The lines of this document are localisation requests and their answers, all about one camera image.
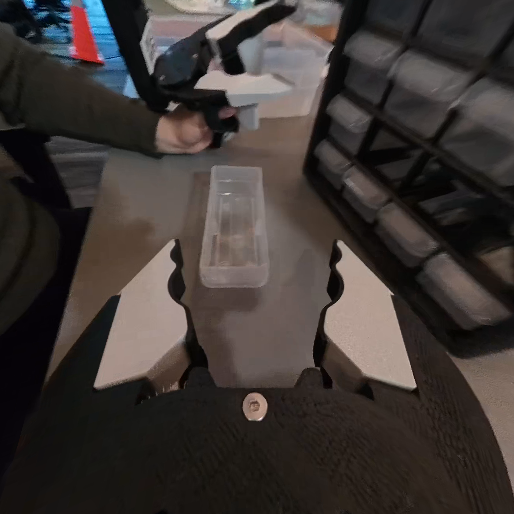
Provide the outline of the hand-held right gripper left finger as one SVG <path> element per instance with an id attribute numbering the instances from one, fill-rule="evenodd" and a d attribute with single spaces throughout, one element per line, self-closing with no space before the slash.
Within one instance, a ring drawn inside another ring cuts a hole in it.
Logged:
<path id="1" fill-rule="evenodd" d="M 170 240 L 117 296 L 96 391 L 142 381 L 154 392 L 170 392 L 191 369 L 208 368 L 185 290 L 180 241 Z"/>

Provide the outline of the clear plastic drawer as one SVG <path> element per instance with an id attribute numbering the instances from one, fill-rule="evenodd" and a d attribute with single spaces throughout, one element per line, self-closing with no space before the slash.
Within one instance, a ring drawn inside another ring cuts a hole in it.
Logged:
<path id="1" fill-rule="evenodd" d="M 207 288 L 260 288 L 269 277 L 262 169 L 215 165 L 199 261 Z"/>

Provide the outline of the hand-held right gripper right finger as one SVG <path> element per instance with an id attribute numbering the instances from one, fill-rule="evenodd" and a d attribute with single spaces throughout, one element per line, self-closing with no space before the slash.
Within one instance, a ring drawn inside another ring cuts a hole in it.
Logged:
<path id="1" fill-rule="evenodd" d="M 393 304 L 393 293 L 345 245 L 334 241 L 313 360 L 329 388 L 359 391 L 378 382 L 413 392 L 416 381 Z"/>

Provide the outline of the person's torso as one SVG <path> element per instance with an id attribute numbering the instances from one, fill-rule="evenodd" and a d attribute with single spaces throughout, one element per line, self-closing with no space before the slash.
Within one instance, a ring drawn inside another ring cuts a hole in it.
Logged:
<path id="1" fill-rule="evenodd" d="M 1 131 L 29 177 L 1 175 L 1 480 L 40 395 L 90 214 L 72 208 L 47 142 Z"/>

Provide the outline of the person's left hand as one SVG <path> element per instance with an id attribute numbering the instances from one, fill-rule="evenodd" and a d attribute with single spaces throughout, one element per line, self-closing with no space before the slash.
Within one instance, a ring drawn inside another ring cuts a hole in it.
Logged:
<path id="1" fill-rule="evenodd" d="M 214 140 L 204 114 L 178 106 L 160 117 L 155 133 L 155 149 L 164 155 L 195 155 Z"/>

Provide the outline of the orange safety cone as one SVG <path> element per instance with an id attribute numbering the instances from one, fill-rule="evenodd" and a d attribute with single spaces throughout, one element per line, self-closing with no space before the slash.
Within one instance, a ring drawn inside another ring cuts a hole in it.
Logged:
<path id="1" fill-rule="evenodd" d="M 70 1 L 70 14 L 73 32 L 70 57 L 77 61 L 104 65 L 83 1 Z"/>

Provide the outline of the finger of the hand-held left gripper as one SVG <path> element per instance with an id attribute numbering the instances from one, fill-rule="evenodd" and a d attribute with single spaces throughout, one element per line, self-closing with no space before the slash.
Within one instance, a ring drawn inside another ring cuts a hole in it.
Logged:
<path id="1" fill-rule="evenodd" d="M 235 107 L 239 121 L 245 130 L 257 130 L 260 126 L 259 105 L 293 91 L 293 84 L 273 74 L 248 73 L 230 75 L 223 71 L 211 71 L 201 77 L 193 88 L 195 93 L 218 94 L 225 104 Z"/>
<path id="2" fill-rule="evenodd" d="M 265 1 L 237 11 L 206 31 L 206 39 L 223 71 L 229 75 L 261 75 L 264 32 L 293 15 L 298 1 Z"/>

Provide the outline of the person's left forearm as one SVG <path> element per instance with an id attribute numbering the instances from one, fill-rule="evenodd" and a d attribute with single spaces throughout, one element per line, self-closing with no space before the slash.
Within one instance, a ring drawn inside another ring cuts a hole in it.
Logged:
<path id="1" fill-rule="evenodd" d="M 157 154 L 158 113 L 55 60 L 5 24 L 1 24 L 1 119 L 51 137 Z"/>

